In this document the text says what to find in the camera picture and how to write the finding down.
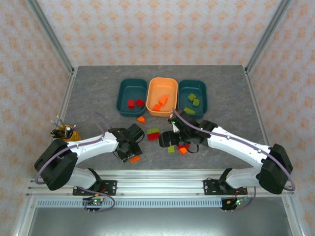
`green block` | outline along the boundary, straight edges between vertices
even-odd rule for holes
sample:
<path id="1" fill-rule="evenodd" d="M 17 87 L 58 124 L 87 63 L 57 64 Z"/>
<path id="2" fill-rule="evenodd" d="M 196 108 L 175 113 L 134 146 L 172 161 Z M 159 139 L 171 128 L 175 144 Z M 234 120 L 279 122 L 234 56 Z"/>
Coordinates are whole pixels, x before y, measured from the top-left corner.
<path id="1" fill-rule="evenodd" d="M 147 134 L 153 134 L 153 133 L 157 133 L 157 132 L 159 132 L 158 128 L 153 128 L 153 129 L 148 129 L 147 130 Z"/>
<path id="2" fill-rule="evenodd" d="M 194 99 L 196 98 L 195 94 L 191 93 L 189 96 L 188 96 L 188 99 L 190 101 L 193 101 Z"/>
<path id="3" fill-rule="evenodd" d="M 168 150 L 168 153 L 174 153 L 174 152 L 175 152 L 174 146 L 169 146 L 169 147 L 167 148 L 167 150 Z"/>
<path id="4" fill-rule="evenodd" d="M 185 108 L 184 108 L 184 112 L 186 112 L 186 113 L 189 114 L 189 115 L 193 115 L 193 114 L 196 113 L 194 110 L 189 109 L 188 107 L 185 107 Z"/>
<path id="5" fill-rule="evenodd" d="M 199 102 L 200 102 L 199 99 L 194 99 L 192 104 L 197 107 L 199 106 Z"/>

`patterned wallpaper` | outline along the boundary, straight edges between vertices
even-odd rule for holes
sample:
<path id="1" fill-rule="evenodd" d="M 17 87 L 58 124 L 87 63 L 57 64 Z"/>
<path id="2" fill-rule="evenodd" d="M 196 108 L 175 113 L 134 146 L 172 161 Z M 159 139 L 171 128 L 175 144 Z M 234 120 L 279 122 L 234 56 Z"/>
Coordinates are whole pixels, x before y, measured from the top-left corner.
<path id="1" fill-rule="evenodd" d="M 246 65 L 281 0 L 39 0 L 73 66 Z"/>
<path id="2" fill-rule="evenodd" d="M 0 1 L 0 235 L 12 235 L 68 73 L 26 0 Z"/>
<path id="3" fill-rule="evenodd" d="M 304 220 L 315 235 L 315 4 L 292 2 L 251 80 L 268 137 L 292 161 Z"/>

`orange cube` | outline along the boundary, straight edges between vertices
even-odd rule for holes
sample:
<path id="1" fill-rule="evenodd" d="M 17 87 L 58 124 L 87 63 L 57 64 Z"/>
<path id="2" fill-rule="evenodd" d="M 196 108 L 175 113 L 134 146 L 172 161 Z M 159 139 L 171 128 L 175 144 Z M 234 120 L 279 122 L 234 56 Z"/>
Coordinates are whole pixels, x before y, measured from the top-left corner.
<path id="1" fill-rule="evenodd" d="M 139 117 L 139 118 L 137 119 L 137 121 L 138 121 L 139 123 L 141 123 L 141 124 L 145 124 L 145 123 L 146 123 L 146 119 L 144 119 L 144 117 Z"/>
<path id="2" fill-rule="evenodd" d="M 164 95 L 164 96 L 158 101 L 158 103 L 159 103 L 161 106 L 164 107 L 164 105 L 165 105 L 167 99 L 168 99 L 168 94 L 167 94 L 167 95 Z"/>
<path id="3" fill-rule="evenodd" d="M 153 108 L 153 111 L 158 112 L 161 109 L 161 106 L 159 104 L 156 104 Z"/>
<path id="4" fill-rule="evenodd" d="M 187 152 L 187 149 L 182 147 L 181 149 L 179 149 L 179 152 L 181 153 L 181 155 L 185 155 Z"/>
<path id="5" fill-rule="evenodd" d="M 141 160 L 140 156 L 134 156 L 134 157 L 130 158 L 130 163 L 133 164 L 133 163 L 140 161 L 140 160 Z"/>

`toy block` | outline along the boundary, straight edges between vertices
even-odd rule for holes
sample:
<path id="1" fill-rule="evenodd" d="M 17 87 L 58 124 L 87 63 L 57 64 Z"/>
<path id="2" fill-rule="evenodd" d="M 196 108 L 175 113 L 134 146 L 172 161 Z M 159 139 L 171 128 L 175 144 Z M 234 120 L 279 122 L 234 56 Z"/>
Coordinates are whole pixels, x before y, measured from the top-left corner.
<path id="1" fill-rule="evenodd" d="M 144 117 L 139 117 L 139 118 L 137 119 L 137 121 L 138 121 L 139 123 L 141 123 L 141 124 L 145 124 L 145 123 L 146 123 L 146 119 L 144 119 Z"/>
<path id="2" fill-rule="evenodd" d="M 159 104 L 156 104 L 153 108 L 153 111 L 158 112 L 161 109 L 161 106 Z"/>
<path id="3" fill-rule="evenodd" d="M 159 132 L 148 134 L 149 141 L 157 140 L 158 138 L 159 138 Z"/>
<path id="4" fill-rule="evenodd" d="M 187 152 L 187 149 L 182 147 L 181 149 L 179 149 L 179 152 L 181 153 L 181 155 L 185 155 Z"/>
<path id="5" fill-rule="evenodd" d="M 193 114 L 196 113 L 194 110 L 189 109 L 188 107 L 185 107 L 185 108 L 184 108 L 184 112 L 186 112 L 186 113 L 189 114 L 189 115 L 193 115 Z"/>
<path id="6" fill-rule="evenodd" d="M 174 152 L 175 152 L 174 146 L 169 146 L 169 147 L 167 148 L 167 151 L 168 151 L 168 153 L 174 153 Z"/>
<path id="7" fill-rule="evenodd" d="M 189 149 L 189 144 L 186 144 L 186 145 L 177 145 L 177 149 L 181 149 L 181 148 L 187 148 L 187 149 Z"/>
<path id="8" fill-rule="evenodd" d="M 196 98 L 196 95 L 193 94 L 193 93 L 191 93 L 191 94 L 188 96 L 188 99 L 189 99 L 190 101 L 193 101 L 195 98 Z"/>
<path id="9" fill-rule="evenodd" d="M 144 106 L 144 101 L 142 101 L 141 99 L 138 99 L 138 100 L 136 101 L 136 105 L 137 105 L 138 107 L 143 107 L 143 106 Z"/>
<path id="10" fill-rule="evenodd" d="M 133 100 L 128 101 L 128 107 L 129 107 L 129 109 L 134 109 L 134 101 Z"/>
<path id="11" fill-rule="evenodd" d="M 168 94 L 167 95 L 164 95 L 159 101 L 158 101 L 158 103 L 161 105 L 161 106 L 165 106 L 165 103 L 166 103 L 166 101 L 167 101 L 167 99 L 168 99 Z"/>
<path id="12" fill-rule="evenodd" d="M 148 129 L 147 134 L 153 134 L 153 133 L 158 133 L 159 129 L 158 128 L 153 128 L 153 129 Z"/>
<path id="13" fill-rule="evenodd" d="M 199 99 L 194 99 L 192 104 L 197 107 L 199 106 L 199 102 L 200 102 Z"/>
<path id="14" fill-rule="evenodd" d="M 141 160 L 140 156 L 134 156 L 134 157 L 130 158 L 129 161 L 131 164 L 133 164 L 133 163 L 140 161 L 140 160 Z"/>

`plastic tray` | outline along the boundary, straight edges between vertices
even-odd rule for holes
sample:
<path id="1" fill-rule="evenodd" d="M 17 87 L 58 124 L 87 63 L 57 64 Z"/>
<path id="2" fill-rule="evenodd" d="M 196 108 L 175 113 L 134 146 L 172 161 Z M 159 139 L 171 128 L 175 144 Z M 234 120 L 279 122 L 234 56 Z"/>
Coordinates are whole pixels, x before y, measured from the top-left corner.
<path id="1" fill-rule="evenodd" d="M 134 109 L 129 109 L 128 101 L 141 99 L 146 102 L 148 83 L 142 79 L 125 79 L 121 82 L 117 97 L 116 108 L 120 115 L 124 117 L 139 117 L 144 114 L 146 106 L 138 107 L 134 104 Z"/>
<path id="2" fill-rule="evenodd" d="M 173 108 L 176 109 L 177 104 L 178 84 L 176 80 L 171 78 L 156 77 L 151 79 L 147 97 L 147 109 L 149 113 L 157 117 L 168 117 L 173 113 Z M 160 111 L 155 112 L 153 108 L 160 98 L 168 94 L 168 100 Z"/>
<path id="3" fill-rule="evenodd" d="M 193 106 L 188 96 L 193 93 L 196 99 L 199 99 L 199 106 Z M 208 111 L 207 88 L 204 82 L 200 80 L 182 80 L 178 88 L 178 109 L 183 110 L 188 107 L 196 113 L 190 115 L 193 118 L 202 118 Z"/>

